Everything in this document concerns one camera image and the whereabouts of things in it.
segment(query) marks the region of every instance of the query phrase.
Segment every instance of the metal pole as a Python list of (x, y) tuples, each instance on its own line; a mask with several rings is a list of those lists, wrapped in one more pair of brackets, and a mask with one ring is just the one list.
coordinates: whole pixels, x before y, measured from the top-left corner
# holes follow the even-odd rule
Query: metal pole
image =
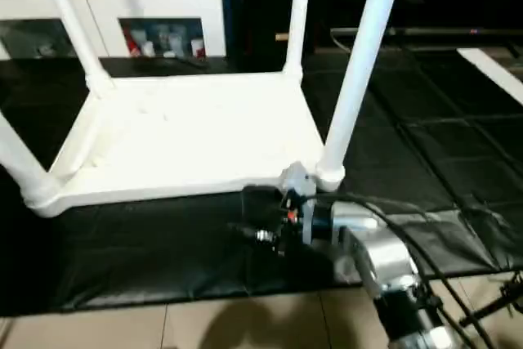
[(309, 0), (293, 0), (284, 72), (302, 79), (302, 52)]
[(87, 38), (83, 27), (80, 24), (76, 12), (70, 0), (54, 0), (61, 13), (61, 20), (64, 24), (65, 30), (73, 43), (74, 50), (82, 63), (82, 67), (87, 75), (87, 79), (91, 76), (106, 76), (106, 72), (101, 66), (100, 60), (92, 49), (92, 45)]
[(29, 205), (38, 206), (54, 199), (59, 182), (42, 168), (15, 130), (0, 112), (0, 164), (18, 183)]
[(320, 187), (336, 190), (345, 177), (343, 160), (373, 71), (394, 0), (367, 0), (337, 99), (324, 153), (316, 167)]

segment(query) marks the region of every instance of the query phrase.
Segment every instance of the white cabinet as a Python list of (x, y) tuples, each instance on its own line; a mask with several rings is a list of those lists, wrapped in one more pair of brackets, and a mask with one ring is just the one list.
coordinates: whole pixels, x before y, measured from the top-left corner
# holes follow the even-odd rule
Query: white cabinet
[[(108, 56), (87, 0), (72, 0), (98, 56)], [(52, 0), (0, 0), (0, 60), (31, 58), (57, 51), (73, 56), (73, 48)]]
[(143, 34), (155, 36), (158, 29), (172, 31), (176, 27), (185, 33), (185, 50), (191, 39), (203, 38), (207, 56), (226, 54), (221, 0), (87, 0), (109, 56), (130, 56), (129, 34), (135, 26)]
[[(142, 43), (133, 42), (142, 39), (156, 56), (178, 55), (177, 50), (192, 56), (194, 46), (207, 56), (226, 54), (221, 0), (72, 1), (100, 57), (128, 57), (134, 47), (139, 49), (134, 56), (144, 55)], [(73, 56), (59, 18), (52, 0), (0, 0), (0, 60), (48, 52)]]

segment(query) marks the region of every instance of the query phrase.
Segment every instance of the tile floor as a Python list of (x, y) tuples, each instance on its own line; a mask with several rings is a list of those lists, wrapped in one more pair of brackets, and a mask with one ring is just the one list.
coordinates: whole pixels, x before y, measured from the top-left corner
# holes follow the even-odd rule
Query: tile floor
[[(497, 296), (505, 277), (451, 282), (479, 307)], [(433, 288), (451, 315), (463, 316), (441, 283)], [(523, 348), (523, 315), (503, 310), (484, 326), (500, 349)], [(363, 289), (0, 320), (0, 349), (236, 347), (374, 349), (386, 348), (387, 336)]]

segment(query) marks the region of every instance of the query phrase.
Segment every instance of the black floor mat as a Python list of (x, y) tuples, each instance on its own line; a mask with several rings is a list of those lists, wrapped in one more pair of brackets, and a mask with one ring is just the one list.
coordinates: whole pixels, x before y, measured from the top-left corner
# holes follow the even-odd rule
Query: black floor mat
[[(302, 88), (326, 136), (346, 57), (305, 61)], [(259, 69), (210, 60), (108, 60), (112, 75)], [(0, 63), (0, 106), (47, 168), (86, 96), (75, 60)], [(346, 157), (344, 190), (400, 199), (432, 221), (395, 214), (447, 275), (523, 267), (523, 109), (456, 52), (383, 53)], [(307, 248), (286, 258), (229, 224), (277, 214), (239, 193), (73, 208), (35, 217), (0, 172), (0, 315), (185, 302), (338, 286)]]

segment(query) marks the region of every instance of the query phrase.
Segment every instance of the orange component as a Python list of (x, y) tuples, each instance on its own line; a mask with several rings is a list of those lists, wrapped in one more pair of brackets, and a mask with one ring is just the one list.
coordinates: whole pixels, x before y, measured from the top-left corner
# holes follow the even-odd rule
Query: orange component
[(296, 211), (287, 212), (287, 218), (292, 222), (296, 222)]

